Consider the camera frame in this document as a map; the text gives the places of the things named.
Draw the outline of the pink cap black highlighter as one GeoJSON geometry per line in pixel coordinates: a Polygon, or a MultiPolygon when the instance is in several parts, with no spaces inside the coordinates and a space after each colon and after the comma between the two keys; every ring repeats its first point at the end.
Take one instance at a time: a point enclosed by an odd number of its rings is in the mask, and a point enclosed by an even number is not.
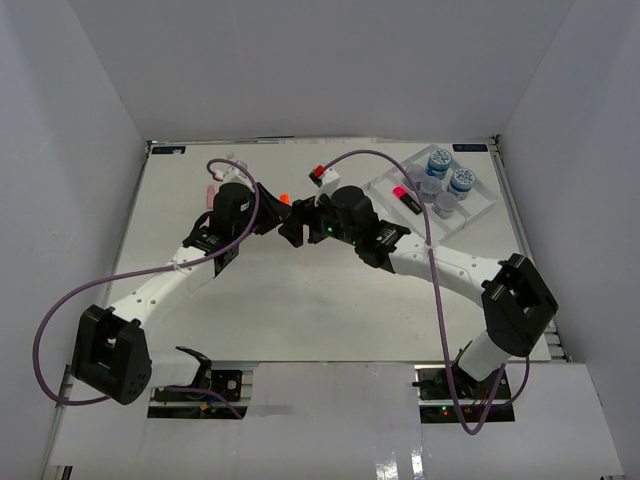
{"type": "Polygon", "coordinates": [[[411,196],[411,194],[403,186],[396,186],[393,189],[393,195],[403,205],[405,205],[413,214],[420,215],[422,213],[422,209],[419,203],[411,196]]]}

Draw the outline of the clear jar of clips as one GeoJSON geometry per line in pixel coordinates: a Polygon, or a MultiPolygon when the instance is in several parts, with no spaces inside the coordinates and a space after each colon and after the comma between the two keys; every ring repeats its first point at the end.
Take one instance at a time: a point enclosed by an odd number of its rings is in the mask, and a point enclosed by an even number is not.
{"type": "Polygon", "coordinates": [[[403,177],[402,183],[408,188],[419,192],[421,182],[426,177],[424,168],[420,165],[411,164],[405,168],[406,176],[403,177]]]}

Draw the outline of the clear jar dark clips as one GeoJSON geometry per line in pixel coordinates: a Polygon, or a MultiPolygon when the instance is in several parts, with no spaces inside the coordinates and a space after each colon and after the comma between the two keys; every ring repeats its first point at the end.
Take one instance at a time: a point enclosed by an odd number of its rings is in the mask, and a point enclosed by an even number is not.
{"type": "Polygon", "coordinates": [[[425,176],[419,183],[420,198],[427,204],[434,203],[442,191],[442,181],[433,176],[425,176]]]}

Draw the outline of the clear jar blue clips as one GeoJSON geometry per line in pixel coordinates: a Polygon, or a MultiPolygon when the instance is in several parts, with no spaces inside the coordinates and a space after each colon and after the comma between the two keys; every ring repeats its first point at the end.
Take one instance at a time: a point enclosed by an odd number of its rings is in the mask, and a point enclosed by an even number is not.
{"type": "Polygon", "coordinates": [[[449,192],[441,192],[433,203],[433,212],[442,219],[453,215],[458,205],[458,198],[449,192]]]}

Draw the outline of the blue-white labelled slime jar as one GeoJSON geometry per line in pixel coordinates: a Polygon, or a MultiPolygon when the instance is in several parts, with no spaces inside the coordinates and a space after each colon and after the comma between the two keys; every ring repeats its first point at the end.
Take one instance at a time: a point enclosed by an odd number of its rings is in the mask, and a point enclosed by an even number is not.
{"type": "Polygon", "coordinates": [[[425,173],[428,176],[443,180],[447,175],[452,161],[453,156],[448,150],[437,148],[429,154],[425,173]]]}

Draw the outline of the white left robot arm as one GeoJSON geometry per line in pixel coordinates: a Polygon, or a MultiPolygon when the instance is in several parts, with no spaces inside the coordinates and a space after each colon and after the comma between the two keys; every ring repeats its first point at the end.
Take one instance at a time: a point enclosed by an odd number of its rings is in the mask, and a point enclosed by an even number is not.
{"type": "Polygon", "coordinates": [[[199,399],[211,387],[211,361],[176,347],[157,352],[153,337],[170,314],[217,277],[239,254],[242,232],[264,235],[278,227],[290,206],[263,186],[222,185],[212,209],[197,218],[168,264],[131,294],[81,315],[72,358],[73,377],[128,405],[148,388],[178,387],[199,399]]]}

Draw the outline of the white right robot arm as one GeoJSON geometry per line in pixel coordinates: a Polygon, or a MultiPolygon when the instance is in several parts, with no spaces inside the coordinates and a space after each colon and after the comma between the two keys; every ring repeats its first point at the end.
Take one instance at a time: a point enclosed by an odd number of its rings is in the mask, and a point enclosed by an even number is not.
{"type": "Polygon", "coordinates": [[[429,281],[481,307],[486,328],[451,374],[453,390],[466,399],[484,391],[488,377],[510,358],[529,356],[558,311],[529,258],[485,259],[445,246],[430,248],[409,228],[381,219],[359,187],[295,201],[278,232],[294,247],[326,238],[342,241],[373,268],[429,281]]]}

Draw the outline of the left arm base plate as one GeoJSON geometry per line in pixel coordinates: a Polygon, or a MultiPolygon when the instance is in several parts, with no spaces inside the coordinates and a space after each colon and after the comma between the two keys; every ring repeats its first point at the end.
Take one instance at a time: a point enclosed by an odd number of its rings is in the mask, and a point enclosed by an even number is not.
{"type": "MultiPolygon", "coordinates": [[[[237,402],[241,399],[242,383],[241,370],[212,370],[199,388],[213,391],[229,402],[237,402]]],[[[210,395],[166,390],[155,390],[152,399],[156,402],[215,401],[210,395]]]]}

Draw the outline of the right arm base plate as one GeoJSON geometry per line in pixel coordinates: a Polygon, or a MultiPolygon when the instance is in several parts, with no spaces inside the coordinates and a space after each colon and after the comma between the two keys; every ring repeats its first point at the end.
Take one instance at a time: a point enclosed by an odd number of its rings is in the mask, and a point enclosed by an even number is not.
{"type": "MultiPolygon", "coordinates": [[[[494,371],[487,379],[476,381],[464,372],[452,369],[453,381],[458,399],[461,402],[479,402],[487,400],[491,393],[497,372],[494,371]]],[[[418,396],[423,401],[450,401],[452,399],[444,367],[429,367],[416,370],[416,379],[412,386],[418,390],[418,396]]],[[[506,377],[498,385],[495,399],[506,401],[511,398],[511,389],[506,377]]]]}

